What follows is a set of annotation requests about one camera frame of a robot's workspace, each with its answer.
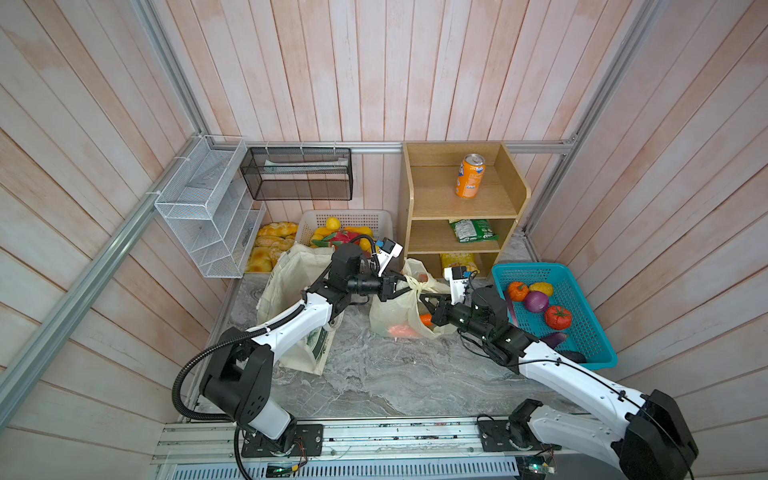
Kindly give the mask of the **cream canvas tote bag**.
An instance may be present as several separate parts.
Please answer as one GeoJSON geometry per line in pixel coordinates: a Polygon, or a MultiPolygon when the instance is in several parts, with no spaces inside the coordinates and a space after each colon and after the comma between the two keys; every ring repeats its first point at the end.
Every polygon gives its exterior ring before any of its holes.
{"type": "MultiPolygon", "coordinates": [[[[279,258],[257,304],[257,324],[260,325],[290,309],[330,265],[334,250],[329,247],[310,248],[295,244],[279,258]]],[[[307,334],[281,356],[286,368],[322,375],[335,337],[335,331],[318,328],[307,334]]]]}

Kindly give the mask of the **yellow plastic bag orange print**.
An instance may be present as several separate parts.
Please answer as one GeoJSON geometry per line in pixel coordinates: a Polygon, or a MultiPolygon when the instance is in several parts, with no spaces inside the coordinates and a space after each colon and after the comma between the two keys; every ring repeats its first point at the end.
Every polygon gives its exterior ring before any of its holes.
{"type": "Polygon", "coordinates": [[[400,281],[397,289],[409,287],[410,290],[393,300],[385,302],[375,297],[369,313],[371,330],[380,336],[392,338],[388,329],[395,325],[409,325],[420,334],[419,338],[434,340],[441,336],[452,335],[457,328],[451,325],[425,327],[421,321],[422,314],[429,311],[420,301],[421,294],[449,294],[448,285],[440,283],[428,271],[426,266],[418,259],[405,260],[401,273],[406,277],[400,281]]]}

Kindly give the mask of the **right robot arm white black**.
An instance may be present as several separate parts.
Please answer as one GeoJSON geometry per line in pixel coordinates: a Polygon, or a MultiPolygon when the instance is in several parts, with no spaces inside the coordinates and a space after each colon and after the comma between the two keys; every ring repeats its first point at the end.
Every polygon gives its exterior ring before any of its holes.
{"type": "Polygon", "coordinates": [[[494,363],[556,391],[583,409],[567,414],[535,399],[507,420],[520,450],[561,446],[600,460],[628,479],[686,479],[699,450],[676,401],[612,382],[557,352],[508,319],[494,290],[478,289],[470,304],[448,294],[423,294],[436,326],[454,326],[494,363]]]}

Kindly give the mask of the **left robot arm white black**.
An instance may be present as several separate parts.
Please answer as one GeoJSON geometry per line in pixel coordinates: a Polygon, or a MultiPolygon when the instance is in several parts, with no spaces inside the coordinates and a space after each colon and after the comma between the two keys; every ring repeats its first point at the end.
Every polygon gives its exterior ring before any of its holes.
{"type": "Polygon", "coordinates": [[[337,247],[329,265],[292,307],[255,328],[225,331],[216,344],[190,359],[171,389],[176,411],[193,420],[232,422],[272,442],[277,450],[288,450],[294,443],[296,419],[270,398],[274,365],[299,340],[335,320],[353,296],[375,295],[384,302],[407,291],[397,288],[404,278],[387,269],[403,247],[389,238],[371,245],[369,258],[357,239],[337,247]],[[181,397],[187,375],[203,361],[208,365],[199,392],[221,410],[219,414],[195,411],[181,397]]]}

